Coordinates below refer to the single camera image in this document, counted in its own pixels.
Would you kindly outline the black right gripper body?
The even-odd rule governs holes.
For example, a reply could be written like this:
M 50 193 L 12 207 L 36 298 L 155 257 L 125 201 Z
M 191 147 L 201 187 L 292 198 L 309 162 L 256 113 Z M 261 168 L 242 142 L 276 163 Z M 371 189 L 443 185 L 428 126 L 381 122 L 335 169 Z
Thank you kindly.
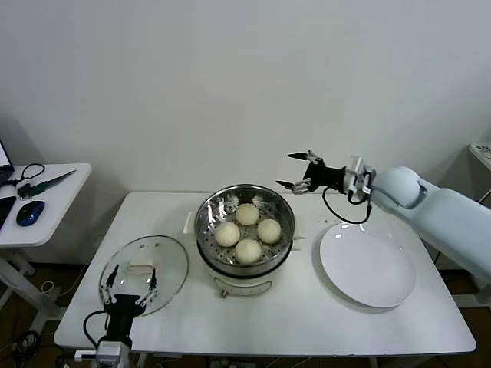
M 308 190 L 316 191 L 320 186 L 344 192 L 344 177 L 346 167 L 340 169 L 327 167 L 322 159 L 310 162 L 303 176 L 303 180 L 308 180 Z

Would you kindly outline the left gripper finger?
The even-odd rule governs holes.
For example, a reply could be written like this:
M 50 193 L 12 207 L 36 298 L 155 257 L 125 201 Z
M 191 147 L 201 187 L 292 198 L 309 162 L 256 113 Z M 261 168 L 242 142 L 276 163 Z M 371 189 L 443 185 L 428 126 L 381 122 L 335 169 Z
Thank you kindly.
M 99 286 L 99 292 L 101 300 L 104 305 L 115 304 L 116 298 L 112 294 L 112 287 L 117 276 L 119 265 L 116 264 L 111 273 L 109 273 L 107 280 Z
M 137 306 L 146 307 L 147 305 L 153 302 L 157 294 L 158 294 L 158 290 L 157 290 L 156 269 L 153 269 L 151 277 L 149 279 L 149 287 L 147 293 L 144 296 L 137 299 L 135 301 L 135 304 Z

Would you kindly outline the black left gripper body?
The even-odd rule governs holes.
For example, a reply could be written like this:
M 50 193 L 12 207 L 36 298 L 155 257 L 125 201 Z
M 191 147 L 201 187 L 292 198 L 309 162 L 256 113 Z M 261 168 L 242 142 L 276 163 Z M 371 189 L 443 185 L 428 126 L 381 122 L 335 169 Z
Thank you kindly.
M 144 314 L 146 305 L 135 294 L 116 294 L 115 302 L 104 307 L 110 320 L 105 335 L 106 340 L 130 341 L 133 320 Z

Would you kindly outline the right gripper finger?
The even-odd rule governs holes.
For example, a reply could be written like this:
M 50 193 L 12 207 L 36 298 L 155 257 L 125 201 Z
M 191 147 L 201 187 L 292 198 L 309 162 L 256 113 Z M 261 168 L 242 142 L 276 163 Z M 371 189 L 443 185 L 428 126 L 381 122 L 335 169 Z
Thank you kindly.
M 282 180 L 276 180 L 275 181 L 277 184 L 279 184 L 281 187 L 284 189 L 289 190 L 293 194 L 306 194 L 309 193 L 310 190 L 310 184 L 311 180 L 310 179 L 303 179 L 298 182 L 286 182 Z
M 309 161 L 314 165 L 317 165 L 321 161 L 321 157 L 316 156 L 312 151 L 308 151 L 306 153 L 289 153 L 287 157 L 301 161 Z

